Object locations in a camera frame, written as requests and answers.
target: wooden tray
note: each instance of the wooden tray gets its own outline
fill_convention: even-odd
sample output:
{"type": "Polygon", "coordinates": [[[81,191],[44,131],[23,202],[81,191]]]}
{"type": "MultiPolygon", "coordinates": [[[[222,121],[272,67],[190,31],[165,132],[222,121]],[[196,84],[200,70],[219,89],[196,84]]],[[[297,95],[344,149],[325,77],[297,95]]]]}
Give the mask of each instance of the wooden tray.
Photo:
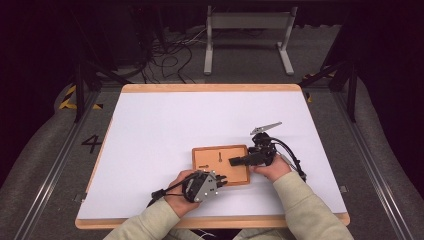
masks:
{"type": "Polygon", "coordinates": [[[212,171],[217,175],[227,176],[226,186],[245,185],[250,183],[247,166],[231,166],[228,159],[247,155],[246,145],[216,146],[193,148],[193,169],[212,171]]]}

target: person's left hand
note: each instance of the person's left hand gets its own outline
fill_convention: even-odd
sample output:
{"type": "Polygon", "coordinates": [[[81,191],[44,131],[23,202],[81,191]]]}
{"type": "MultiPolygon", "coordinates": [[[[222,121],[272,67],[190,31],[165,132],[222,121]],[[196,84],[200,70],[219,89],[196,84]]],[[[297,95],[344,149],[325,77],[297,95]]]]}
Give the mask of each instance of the person's left hand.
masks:
{"type": "MultiPolygon", "coordinates": [[[[169,187],[181,182],[184,180],[188,175],[194,173],[194,170],[185,170],[180,172],[178,177],[172,181],[169,184],[169,187]]],[[[167,192],[167,194],[182,194],[182,187],[181,185],[170,190],[167,192]]],[[[167,195],[165,196],[165,201],[171,206],[171,208],[174,210],[174,212],[178,215],[179,218],[182,218],[184,215],[186,215],[191,210],[194,210],[199,207],[200,203],[191,203],[187,201],[183,196],[175,196],[175,195],[167,195]]]]}

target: white metal stand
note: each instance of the white metal stand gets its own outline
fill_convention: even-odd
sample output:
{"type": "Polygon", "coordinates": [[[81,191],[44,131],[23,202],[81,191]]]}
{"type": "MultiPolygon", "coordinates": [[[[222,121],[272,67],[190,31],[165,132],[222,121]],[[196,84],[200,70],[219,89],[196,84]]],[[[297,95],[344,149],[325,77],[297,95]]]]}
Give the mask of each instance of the white metal stand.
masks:
{"type": "Polygon", "coordinates": [[[283,61],[287,75],[293,75],[293,67],[287,55],[287,44],[289,42],[294,19],[296,18],[297,7],[293,7],[290,12],[277,13],[213,13],[212,7],[208,6],[207,15],[207,46],[205,56],[204,74],[212,74],[213,42],[212,29],[231,28],[263,28],[263,29],[284,29],[284,39],[277,42],[278,51],[283,61]]]}

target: human hand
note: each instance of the human hand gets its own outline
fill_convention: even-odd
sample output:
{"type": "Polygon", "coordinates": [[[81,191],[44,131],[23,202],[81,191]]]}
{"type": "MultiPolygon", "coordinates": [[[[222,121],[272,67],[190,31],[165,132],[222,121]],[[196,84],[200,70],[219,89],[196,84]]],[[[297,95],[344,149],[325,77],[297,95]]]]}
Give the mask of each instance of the human hand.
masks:
{"type": "MultiPolygon", "coordinates": [[[[178,177],[169,184],[169,187],[181,182],[188,175],[194,173],[194,170],[185,170],[178,174],[178,177]]],[[[177,194],[181,195],[183,192],[183,188],[180,186],[170,190],[167,194],[177,194]]],[[[175,196],[175,195],[166,195],[165,201],[171,206],[174,212],[177,214],[179,218],[182,218],[185,214],[199,207],[199,203],[191,203],[187,201],[183,196],[175,196]]]]}
{"type": "Polygon", "coordinates": [[[275,154],[274,161],[269,166],[251,166],[250,170],[254,173],[264,175],[271,182],[277,181],[280,177],[291,172],[290,166],[283,160],[279,154],[275,154]]]}

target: person's right hand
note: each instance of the person's right hand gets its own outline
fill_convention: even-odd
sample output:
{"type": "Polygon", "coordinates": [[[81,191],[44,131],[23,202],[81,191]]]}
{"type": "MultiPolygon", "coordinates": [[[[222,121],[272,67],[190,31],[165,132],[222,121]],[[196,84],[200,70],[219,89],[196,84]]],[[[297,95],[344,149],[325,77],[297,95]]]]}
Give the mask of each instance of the person's right hand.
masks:
{"type": "Polygon", "coordinates": [[[281,158],[279,154],[275,154],[274,161],[269,166],[251,166],[250,170],[254,173],[264,175],[271,182],[277,181],[280,177],[291,172],[290,166],[281,158]]]}

